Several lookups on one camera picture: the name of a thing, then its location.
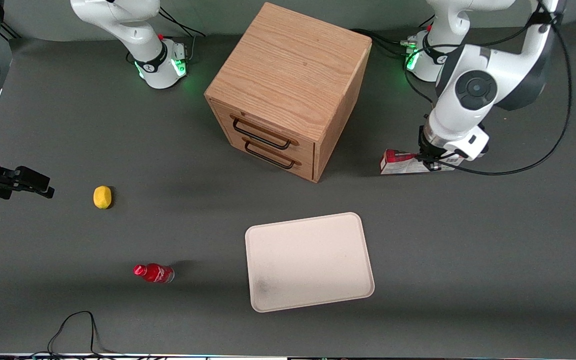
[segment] plastic bottle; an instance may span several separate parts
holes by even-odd
[[[138,264],[132,269],[132,273],[141,276],[149,283],[169,283],[175,278],[175,271],[170,266],[160,264]]]

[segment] black metal handle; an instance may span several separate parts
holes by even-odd
[[[248,132],[248,131],[246,131],[246,130],[244,130],[244,129],[240,129],[240,128],[237,127],[237,124],[240,122],[240,119],[238,119],[238,118],[236,118],[236,117],[234,117],[234,116],[233,116],[232,118],[235,119],[235,120],[232,122],[232,127],[235,128],[235,130],[236,130],[237,132],[242,133],[243,135],[247,135],[247,136],[251,137],[252,139],[255,139],[255,140],[258,141],[258,142],[262,142],[262,143],[264,143],[265,145],[272,146],[273,148],[279,149],[279,150],[286,150],[286,149],[288,149],[288,146],[290,146],[290,140],[286,140],[286,144],[285,144],[285,145],[279,145],[279,144],[276,144],[276,143],[274,143],[274,142],[272,142],[272,141],[269,141],[269,140],[267,140],[267,139],[264,139],[263,137],[259,137],[259,136],[255,135],[255,134],[251,133],[251,132]]]
[[[249,145],[250,145],[250,141],[246,141],[246,145],[244,146],[244,149],[246,150],[247,153],[249,153],[250,155],[254,155],[254,156],[258,157],[261,160],[265,160],[266,162],[269,162],[270,164],[273,164],[274,166],[278,166],[278,167],[285,169],[285,170],[290,170],[295,166],[295,160],[292,160],[290,162],[290,165],[285,165],[279,161],[275,161],[275,160],[271,159],[270,157],[264,156],[261,153],[250,150],[248,148]]]

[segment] plastic tray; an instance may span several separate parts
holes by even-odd
[[[364,228],[354,212],[250,227],[250,304],[260,313],[369,297]]]

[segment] wooden box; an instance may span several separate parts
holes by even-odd
[[[370,48],[364,35],[266,2],[204,95],[232,146],[316,183]]]

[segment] yellow lemon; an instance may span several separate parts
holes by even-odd
[[[113,194],[108,186],[99,186],[94,189],[94,195],[92,197],[94,205],[100,209],[108,209],[110,203],[113,202]]]

